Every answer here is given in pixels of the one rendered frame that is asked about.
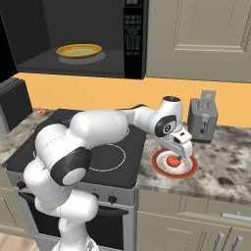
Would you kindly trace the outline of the grey toaster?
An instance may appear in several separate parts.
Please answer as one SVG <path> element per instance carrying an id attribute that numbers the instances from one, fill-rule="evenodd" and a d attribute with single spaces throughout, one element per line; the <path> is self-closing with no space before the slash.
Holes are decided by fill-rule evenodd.
<path id="1" fill-rule="evenodd" d="M 218 120 L 215 90 L 202 90 L 200 98 L 191 98 L 188 111 L 188 131 L 193 142 L 210 143 Z"/>

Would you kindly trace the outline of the black hob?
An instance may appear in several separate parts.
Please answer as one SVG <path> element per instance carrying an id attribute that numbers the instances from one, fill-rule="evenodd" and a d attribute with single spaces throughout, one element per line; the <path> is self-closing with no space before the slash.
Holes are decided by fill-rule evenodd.
<path id="1" fill-rule="evenodd" d="M 84 147 L 64 158 L 55 176 L 63 185 L 87 182 L 130 189 L 135 186 L 145 132 L 130 125 L 126 115 L 117 110 L 80 112 L 59 109 L 37 130 L 57 129 L 75 137 L 76 129 L 85 133 Z"/>

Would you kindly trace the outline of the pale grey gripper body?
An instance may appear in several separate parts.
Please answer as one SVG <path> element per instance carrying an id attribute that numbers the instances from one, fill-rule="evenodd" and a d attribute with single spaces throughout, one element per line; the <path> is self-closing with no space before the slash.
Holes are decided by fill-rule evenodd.
<path id="1" fill-rule="evenodd" d="M 192 142 L 186 140 L 185 142 L 177 142 L 174 138 L 161 138 L 159 143 L 166 149 L 170 149 L 183 159 L 187 159 L 192 155 Z"/>

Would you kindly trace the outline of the beige narrow drawer front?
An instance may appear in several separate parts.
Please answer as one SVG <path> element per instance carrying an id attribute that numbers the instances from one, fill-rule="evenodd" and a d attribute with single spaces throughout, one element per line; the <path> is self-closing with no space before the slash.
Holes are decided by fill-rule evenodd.
<path id="1" fill-rule="evenodd" d="M 180 195 L 139 189 L 137 191 L 138 210 L 158 215 L 175 214 L 178 212 Z"/>

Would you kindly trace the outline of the yellow plate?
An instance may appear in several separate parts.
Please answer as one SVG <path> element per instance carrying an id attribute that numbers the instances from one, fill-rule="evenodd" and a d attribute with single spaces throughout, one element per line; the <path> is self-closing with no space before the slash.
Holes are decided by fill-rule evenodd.
<path id="1" fill-rule="evenodd" d="M 59 47 L 56 53 L 64 58 L 80 59 L 88 58 L 99 54 L 102 47 L 96 44 L 70 44 Z"/>

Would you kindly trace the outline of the white plate with red rim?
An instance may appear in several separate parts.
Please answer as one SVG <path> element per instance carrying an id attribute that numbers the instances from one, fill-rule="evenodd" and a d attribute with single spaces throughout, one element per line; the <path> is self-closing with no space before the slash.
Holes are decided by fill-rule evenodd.
<path id="1" fill-rule="evenodd" d="M 170 155 L 175 155 L 180 159 L 180 165 L 178 167 L 173 168 L 167 164 L 167 158 Z M 155 152 L 152 156 L 151 163 L 159 174 L 174 179 L 193 176 L 198 168 L 197 161 L 193 156 L 183 159 L 171 150 L 159 150 Z"/>

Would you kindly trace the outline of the beige wall cupboard door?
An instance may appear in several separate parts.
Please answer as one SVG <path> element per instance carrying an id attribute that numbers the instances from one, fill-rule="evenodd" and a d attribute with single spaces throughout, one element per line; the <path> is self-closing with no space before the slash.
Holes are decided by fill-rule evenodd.
<path id="1" fill-rule="evenodd" d="M 251 0 L 149 0 L 147 74 L 251 82 Z"/>

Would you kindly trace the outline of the beige base cupboard door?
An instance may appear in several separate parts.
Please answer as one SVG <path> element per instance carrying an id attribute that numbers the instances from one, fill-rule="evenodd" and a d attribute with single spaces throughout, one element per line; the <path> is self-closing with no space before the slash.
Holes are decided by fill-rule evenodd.
<path id="1" fill-rule="evenodd" d="M 136 251 L 213 251 L 228 226 L 150 213 L 137 213 Z"/>
<path id="2" fill-rule="evenodd" d="M 233 227 L 230 230 L 224 251 L 231 251 L 231 246 L 235 242 L 235 239 L 238 235 L 243 237 L 238 251 L 251 251 L 251 230 L 236 227 Z"/>

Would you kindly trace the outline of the black microwave oven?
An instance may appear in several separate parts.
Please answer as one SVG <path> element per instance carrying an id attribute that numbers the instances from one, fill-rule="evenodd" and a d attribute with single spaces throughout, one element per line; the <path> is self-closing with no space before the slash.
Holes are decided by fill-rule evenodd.
<path id="1" fill-rule="evenodd" d="M 0 16 L 22 73 L 145 77 L 148 0 L 0 0 Z M 80 59 L 56 53 L 81 43 L 102 51 Z"/>

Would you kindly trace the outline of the black oven door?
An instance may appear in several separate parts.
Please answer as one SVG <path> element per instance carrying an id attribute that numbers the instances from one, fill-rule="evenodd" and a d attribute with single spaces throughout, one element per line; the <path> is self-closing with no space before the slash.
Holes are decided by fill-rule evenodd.
<path id="1" fill-rule="evenodd" d="M 60 241 L 58 230 L 60 218 L 45 215 L 27 203 L 19 193 L 26 219 L 40 251 L 52 251 Z M 98 244 L 100 251 L 135 251 L 135 207 L 101 202 L 100 206 L 127 210 L 119 217 L 96 216 L 86 224 L 90 236 Z"/>

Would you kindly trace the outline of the grey oven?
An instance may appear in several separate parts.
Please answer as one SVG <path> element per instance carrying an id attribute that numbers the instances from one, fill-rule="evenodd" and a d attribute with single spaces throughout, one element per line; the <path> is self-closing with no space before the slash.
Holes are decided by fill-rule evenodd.
<path id="1" fill-rule="evenodd" d="M 25 185 L 22 173 L 7 171 L 20 199 L 25 217 L 40 251 L 52 251 L 60 241 L 58 217 L 46 216 L 34 207 L 34 196 Z M 87 231 L 100 251 L 136 251 L 135 188 L 124 189 L 78 183 L 77 191 L 95 195 L 99 202 L 97 216 L 87 222 Z"/>

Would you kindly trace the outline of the orange squash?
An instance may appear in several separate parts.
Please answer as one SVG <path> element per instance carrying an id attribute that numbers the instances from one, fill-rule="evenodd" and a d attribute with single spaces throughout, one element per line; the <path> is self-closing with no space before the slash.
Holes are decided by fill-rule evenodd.
<path id="1" fill-rule="evenodd" d="M 180 165 L 180 159 L 175 155 L 170 155 L 167 158 L 167 164 L 170 167 L 176 168 L 176 167 L 178 167 Z"/>

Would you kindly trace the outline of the beige base cupboard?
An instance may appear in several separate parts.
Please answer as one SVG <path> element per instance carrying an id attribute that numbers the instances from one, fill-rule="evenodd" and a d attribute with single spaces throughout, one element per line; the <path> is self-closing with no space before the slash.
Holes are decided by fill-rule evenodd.
<path id="1" fill-rule="evenodd" d="M 26 221 L 20 201 L 0 165 L 0 232 L 32 239 L 30 227 Z"/>

